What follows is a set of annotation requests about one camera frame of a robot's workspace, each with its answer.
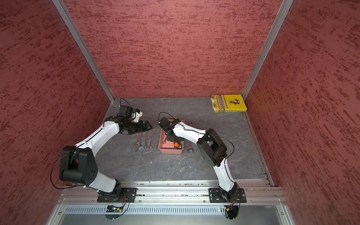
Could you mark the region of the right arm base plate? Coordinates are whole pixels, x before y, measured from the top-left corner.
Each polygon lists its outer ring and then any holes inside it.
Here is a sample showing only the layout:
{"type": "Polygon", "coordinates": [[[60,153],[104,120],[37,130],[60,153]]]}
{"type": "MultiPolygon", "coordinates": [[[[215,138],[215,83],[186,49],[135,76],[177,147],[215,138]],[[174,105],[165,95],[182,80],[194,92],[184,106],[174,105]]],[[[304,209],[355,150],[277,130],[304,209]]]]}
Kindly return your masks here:
{"type": "Polygon", "coordinates": [[[221,188],[209,188],[210,203],[246,203],[246,195],[243,188],[236,188],[226,192],[221,188]]]}

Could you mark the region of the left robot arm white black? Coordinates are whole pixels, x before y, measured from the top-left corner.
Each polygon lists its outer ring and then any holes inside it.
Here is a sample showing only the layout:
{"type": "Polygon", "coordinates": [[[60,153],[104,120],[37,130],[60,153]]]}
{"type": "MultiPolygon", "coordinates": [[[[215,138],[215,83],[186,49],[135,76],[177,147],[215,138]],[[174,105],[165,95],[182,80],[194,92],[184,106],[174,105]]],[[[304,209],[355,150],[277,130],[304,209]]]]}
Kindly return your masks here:
{"type": "Polygon", "coordinates": [[[86,186],[95,189],[100,202],[119,202],[124,199],[118,180],[102,174],[98,170],[95,156],[115,135],[126,131],[128,135],[143,133],[152,129],[148,121],[134,122],[126,117],[110,116],[89,137],[74,146],[66,146],[61,151],[59,179],[73,183],[73,187],[86,186]]]}

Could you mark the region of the pink plastic storage box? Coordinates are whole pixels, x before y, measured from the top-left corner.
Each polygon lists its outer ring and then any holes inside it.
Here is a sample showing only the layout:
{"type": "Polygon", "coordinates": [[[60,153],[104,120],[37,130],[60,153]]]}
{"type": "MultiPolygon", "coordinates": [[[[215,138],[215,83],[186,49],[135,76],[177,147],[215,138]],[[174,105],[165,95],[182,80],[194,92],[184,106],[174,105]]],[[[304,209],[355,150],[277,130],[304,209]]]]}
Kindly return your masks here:
{"type": "Polygon", "coordinates": [[[181,148],[176,150],[174,149],[174,142],[170,142],[167,140],[166,132],[162,129],[160,133],[160,141],[158,145],[158,149],[163,154],[182,154],[184,149],[184,141],[181,141],[181,148]]]}

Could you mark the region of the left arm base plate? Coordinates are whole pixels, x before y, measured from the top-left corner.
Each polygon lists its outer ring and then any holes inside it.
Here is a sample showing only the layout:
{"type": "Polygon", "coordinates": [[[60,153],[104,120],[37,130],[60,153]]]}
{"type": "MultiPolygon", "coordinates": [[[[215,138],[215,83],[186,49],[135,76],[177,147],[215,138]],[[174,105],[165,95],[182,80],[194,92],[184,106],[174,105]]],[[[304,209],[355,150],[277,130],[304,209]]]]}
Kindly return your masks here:
{"type": "Polygon", "coordinates": [[[115,189],[112,193],[99,191],[97,202],[116,204],[124,203],[126,201],[128,203],[133,203],[135,201],[137,191],[138,189],[135,187],[121,187],[120,189],[115,189]]]}

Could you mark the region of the small end wrench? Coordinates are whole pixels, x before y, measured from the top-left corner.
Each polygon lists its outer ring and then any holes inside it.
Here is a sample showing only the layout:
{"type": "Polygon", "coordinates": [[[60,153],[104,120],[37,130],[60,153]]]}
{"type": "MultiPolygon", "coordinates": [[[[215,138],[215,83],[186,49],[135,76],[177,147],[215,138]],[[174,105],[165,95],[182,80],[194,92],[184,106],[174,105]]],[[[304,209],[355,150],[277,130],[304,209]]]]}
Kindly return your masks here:
{"type": "Polygon", "coordinates": [[[150,142],[150,146],[149,146],[150,149],[153,148],[153,142],[154,142],[155,134],[156,134],[156,130],[153,129],[152,132],[151,132],[151,142],[150,142]]]}

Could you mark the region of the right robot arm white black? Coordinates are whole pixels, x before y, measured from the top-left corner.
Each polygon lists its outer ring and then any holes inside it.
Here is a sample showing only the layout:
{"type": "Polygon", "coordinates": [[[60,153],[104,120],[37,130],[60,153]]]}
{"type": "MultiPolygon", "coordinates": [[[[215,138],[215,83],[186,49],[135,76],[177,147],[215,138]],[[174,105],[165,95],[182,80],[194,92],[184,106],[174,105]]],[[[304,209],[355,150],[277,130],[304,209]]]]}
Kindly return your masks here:
{"type": "Polygon", "coordinates": [[[240,190],[228,166],[227,147],[215,130],[201,130],[186,125],[179,119],[172,121],[163,118],[158,122],[167,135],[167,140],[180,143],[188,140],[198,146],[204,161],[213,167],[219,182],[219,198],[224,202],[236,201],[240,190]]]}

